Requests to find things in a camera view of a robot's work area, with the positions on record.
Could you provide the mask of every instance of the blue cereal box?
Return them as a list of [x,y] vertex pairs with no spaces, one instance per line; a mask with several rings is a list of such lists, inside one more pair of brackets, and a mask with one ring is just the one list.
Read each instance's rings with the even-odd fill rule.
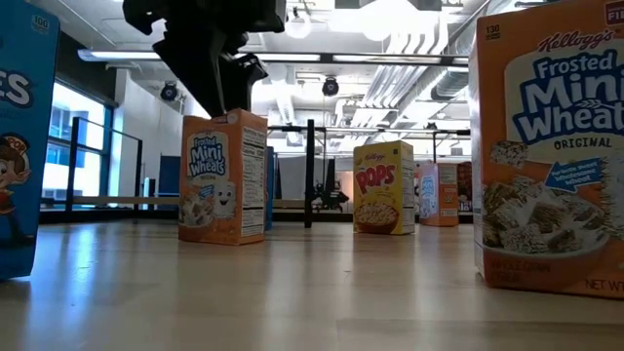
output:
[[0,280],[30,274],[55,80],[59,21],[0,5]]

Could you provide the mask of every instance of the wooden floor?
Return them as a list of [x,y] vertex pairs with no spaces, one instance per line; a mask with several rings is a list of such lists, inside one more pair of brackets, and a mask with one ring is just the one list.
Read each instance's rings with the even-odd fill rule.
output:
[[170,222],[46,226],[0,284],[0,350],[622,350],[624,302],[486,288],[472,227],[278,223],[245,247]]

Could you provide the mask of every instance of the nutrition facts label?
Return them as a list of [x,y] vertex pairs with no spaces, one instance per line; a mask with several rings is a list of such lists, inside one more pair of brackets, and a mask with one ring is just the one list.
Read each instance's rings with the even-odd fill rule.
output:
[[265,141],[266,134],[243,129],[243,236],[264,231]]
[[403,226],[407,228],[414,225],[413,161],[404,159],[401,163],[403,174]]

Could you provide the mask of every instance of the ceiling light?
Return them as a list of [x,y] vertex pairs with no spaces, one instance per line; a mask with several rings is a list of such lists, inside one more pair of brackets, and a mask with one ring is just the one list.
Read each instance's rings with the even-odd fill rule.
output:
[[435,131],[433,130],[423,130],[423,129],[387,129],[386,133],[409,133],[409,134],[417,134],[417,133],[424,133],[424,134],[431,134]]
[[[333,60],[335,62],[357,62],[368,64],[398,64],[398,65],[442,65],[442,59],[446,59],[445,56],[438,55],[334,55]],[[452,58],[453,64],[465,64],[468,65],[468,58],[465,58],[465,63],[455,62],[457,59],[464,59],[462,57]]]
[[318,62],[320,55],[315,54],[255,54],[266,62]]
[[78,56],[83,61],[88,61],[88,62],[101,62],[101,61],[114,61],[114,60],[161,60],[158,54],[154,52],[140,52],[140,51],[96,52],[96,51],[91,51],[91,50],[79,50]]
[[[235,58],[240,58],[245,54],[238,54]],[[321,55],[317,54],[279,54],[279,53],[261,53],[255,54],[259,59],[266,62],[318,62]],[[78,56],[87,62],[106,62],[106,61],[153,61],[161,60],[158,54],[147,51],[92,51],[79,50]]]
[[452,63],[454,65],[459,65],[459,66],[461,66],[461,65],[468,66],[468,58],[454,58],[452,60]]
[[447,68],[448,72],[459,72],[459,73],[468,73],[468,67],[455,67],[455,66],[451,66],[449,68]]
[[379,133],[383,128],[325,128],[328,132],[352,132],[352,133]]

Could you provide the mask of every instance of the pops logo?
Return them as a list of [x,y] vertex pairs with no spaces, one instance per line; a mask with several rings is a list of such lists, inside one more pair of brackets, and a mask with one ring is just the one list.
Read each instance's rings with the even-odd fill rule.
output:
[[369,167],[365,171],[360,171],[355,175],[358,186],[362,194],[368,192],[367,187],[388,185],[394,182],[394,173],[396,166],[394,165],[377,165]]

